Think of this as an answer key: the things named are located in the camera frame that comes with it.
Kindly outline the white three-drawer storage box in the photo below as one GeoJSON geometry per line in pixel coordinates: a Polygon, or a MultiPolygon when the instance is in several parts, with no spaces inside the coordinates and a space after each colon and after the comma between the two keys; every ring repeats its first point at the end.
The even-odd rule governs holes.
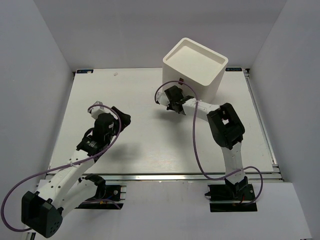
{"type": "Polygon", "coordinates": [[[229,60],[226,56],[190,39],[182,38],[162,60],[162,82],[174,81],[184,95],[206,103],[216,96],[229,60]],[[187,85],[178,84],[182,79],[187,85]]]}

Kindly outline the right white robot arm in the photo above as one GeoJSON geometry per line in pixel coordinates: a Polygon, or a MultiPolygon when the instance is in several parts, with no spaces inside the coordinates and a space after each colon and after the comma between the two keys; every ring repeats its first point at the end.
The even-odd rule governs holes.
{"type": "Polygon", "coordinates": [[[198,163],[200,160],[196,146],[196,119],[208,122],[212,137],[222,150],[225,184],[235,194],[248,185],[241,154],[245,127],[231,104],[214,105],[190,95],[184,96],[182,89],[176,85],[166,89],[164,93],[158,93],[156,101],[178,114],[193,115],[192,144],[198,163]]]}

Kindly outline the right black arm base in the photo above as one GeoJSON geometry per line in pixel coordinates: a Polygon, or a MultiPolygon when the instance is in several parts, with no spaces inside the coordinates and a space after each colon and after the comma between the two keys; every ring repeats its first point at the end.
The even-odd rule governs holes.
{"type": "Polygon", "coordinates": [[[208,192],[204,194],[209,200],[211,213],[244,213],[257,212],[257,204],[250,203],[255,199],[255,192],[252,184],[249,184],[237,195],[224,184],[208,185],[208,192]]]}

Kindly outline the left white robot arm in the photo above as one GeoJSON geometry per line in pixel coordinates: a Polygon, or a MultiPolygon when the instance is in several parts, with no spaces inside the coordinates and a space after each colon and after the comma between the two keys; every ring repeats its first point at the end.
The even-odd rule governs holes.
{"type": "Polygon", "coordinates": [[[107,195],[106,181],[99,175],[83,174],[91,168],[130,123],[131,116],[115,106],[112,113],[99,103],[88,111],[94,125],[84,134],[66,168],[60,169],[36,192],[24,194],[21,221],[45,238],[52,237],[63,218],[84,202],[101,202],[107,195]]]}

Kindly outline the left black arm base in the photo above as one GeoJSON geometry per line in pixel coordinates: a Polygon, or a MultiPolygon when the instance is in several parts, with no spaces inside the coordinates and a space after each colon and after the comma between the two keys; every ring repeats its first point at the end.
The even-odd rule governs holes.
{"type": "Polygon", "coordinates": [[[122,201],[126,199],[126,185],[106,183],[106,181],[95,174],[86,177],[80,177],[77,186],[80,183],[92,182],[96,187],[94,196],[82,202],[77,209],[84,210],[121,210],[122,201]]]}

